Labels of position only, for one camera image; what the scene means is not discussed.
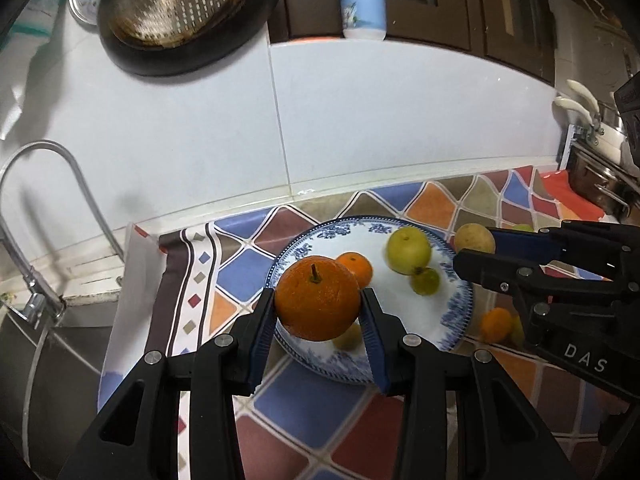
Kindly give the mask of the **small yellow brown fruit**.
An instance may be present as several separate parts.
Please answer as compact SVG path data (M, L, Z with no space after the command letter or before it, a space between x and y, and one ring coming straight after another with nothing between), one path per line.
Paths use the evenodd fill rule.
M358 323L352 324L340 336L332 340L332 344L337 350L344 352L355 351L362 344L361 328Z

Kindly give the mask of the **large orange without stem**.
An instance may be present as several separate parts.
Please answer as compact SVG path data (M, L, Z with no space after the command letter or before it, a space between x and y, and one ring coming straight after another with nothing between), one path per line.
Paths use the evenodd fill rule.
M512 333L512 330L512 315L503 308L493 308L486 312L480 320L480 338L486 344L496 344L505 340Z

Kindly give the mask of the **black frying pan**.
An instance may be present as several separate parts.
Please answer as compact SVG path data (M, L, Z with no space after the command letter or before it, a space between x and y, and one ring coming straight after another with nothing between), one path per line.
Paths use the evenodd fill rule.
M242 0L232 14L201 36L169 49L135 48L118 40L107 27L98 29L102 46L125 72L145 77L191 73L216 63L252 39L270 18L279 0Z

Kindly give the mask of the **green tomato with stem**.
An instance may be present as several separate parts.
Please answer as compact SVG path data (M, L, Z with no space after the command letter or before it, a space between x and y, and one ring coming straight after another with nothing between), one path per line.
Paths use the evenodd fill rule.
M439 290L440 276L438 272L426 266L425 268L417 268L410 276L410 286L412 290L420 296L432 296Z

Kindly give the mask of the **yellow green pear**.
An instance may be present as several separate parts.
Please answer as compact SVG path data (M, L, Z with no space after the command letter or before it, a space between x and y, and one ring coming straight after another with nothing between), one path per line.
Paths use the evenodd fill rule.
M426 233L415 226L404 226L393 232L385 251L388 266L404 275L426 268L432 258L432 246Z

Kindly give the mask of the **small orange mandarin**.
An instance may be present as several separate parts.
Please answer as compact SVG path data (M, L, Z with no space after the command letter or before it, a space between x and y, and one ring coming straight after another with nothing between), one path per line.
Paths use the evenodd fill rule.
M370 261L359 252L344 252L336 258L356 278L360 289L370 285L373 278L373 268Z

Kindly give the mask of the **colourful diamond pattern tablecloth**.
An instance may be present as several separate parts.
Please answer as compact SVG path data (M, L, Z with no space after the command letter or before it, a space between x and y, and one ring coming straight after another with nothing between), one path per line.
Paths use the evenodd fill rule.
M495 255L464 250L462 278L511 295L526 344L544 359L631 406L639 403L639 231L567 221L539 233L501 230ZM371 289L359 318L375 383L405 401L395 477L446 471L445 396L459 397L461 478L571 479L575 469L515 382L487 351L456 356L406 330ZM254 392L276 328L274 292L257 309L192 352L151 349L96 416L63 470L66 479L173 479L178 474L178 404L192 393L197 479L239 479L244 470L232 415L234 396Z

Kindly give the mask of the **steel kitchen sink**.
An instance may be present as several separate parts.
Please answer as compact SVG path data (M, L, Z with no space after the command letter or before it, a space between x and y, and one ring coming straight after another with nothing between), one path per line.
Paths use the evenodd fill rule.
M1 429L40 478L58 476L96 417L116 309L71 306L36 328L1 310Z

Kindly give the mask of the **blue white porcelain plate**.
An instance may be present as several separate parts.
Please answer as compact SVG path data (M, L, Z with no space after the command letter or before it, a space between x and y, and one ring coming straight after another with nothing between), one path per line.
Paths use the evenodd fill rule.
M385 247L388 239L407 220L381 216L352 216L318 224L297 235L274 259L266 286L277 285L284 271L296 261L309 256L336 258L344 252L358 252L373 268L370 287L384 312L397 316L407 332L417 334L442 351L457 347L470 325L473 286L454 272L456 255L441 232L421 226L432 248L428 264L437 271L440 284L432 296L419 296L409 279L388 267ZM274 332L278 343L292 358L308 370L346 384L367 385L373 382L366 349L362 344L352 351L335 348L329 341L313 342L291 335L281 324Z

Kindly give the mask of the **teal white paper box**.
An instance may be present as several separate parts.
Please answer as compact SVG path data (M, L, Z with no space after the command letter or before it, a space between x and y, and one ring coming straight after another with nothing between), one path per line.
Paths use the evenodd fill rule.
M29 0L1 44L1 54L17 52L33 56L47 44L65 0Z

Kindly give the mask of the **small green mandarin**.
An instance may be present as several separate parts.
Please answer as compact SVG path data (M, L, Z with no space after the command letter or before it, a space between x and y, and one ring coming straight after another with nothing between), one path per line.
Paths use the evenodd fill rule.
M510 341L515 348L522 350L524 348L525 334L523 330L523 324L518 315L514 315L512 318L512 330L510 333Z

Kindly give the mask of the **round yellow brown fruit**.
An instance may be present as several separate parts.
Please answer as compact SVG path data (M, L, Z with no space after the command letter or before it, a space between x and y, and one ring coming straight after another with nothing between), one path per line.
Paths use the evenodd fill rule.
M454 233L454 250L461 252L463 249L493 254L496 251L496 242L486 226L478 223L467 223L460 226Z

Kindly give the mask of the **large orange with stem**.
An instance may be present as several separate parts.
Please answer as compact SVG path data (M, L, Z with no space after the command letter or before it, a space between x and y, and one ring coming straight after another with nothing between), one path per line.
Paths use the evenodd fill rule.
M358 318L360 288L354 274L334 259L310 256L289 266L274 289L283 327L309 341L345 333Z

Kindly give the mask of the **green apple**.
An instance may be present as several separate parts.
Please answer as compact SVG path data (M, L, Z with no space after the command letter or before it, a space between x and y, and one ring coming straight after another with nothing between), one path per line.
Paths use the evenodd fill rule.
M530 226L529 224L516 224L515 226L511 226L511 230L514 231L520 231L520 232L527 232L527 233L533 233L536 232L536 230Z

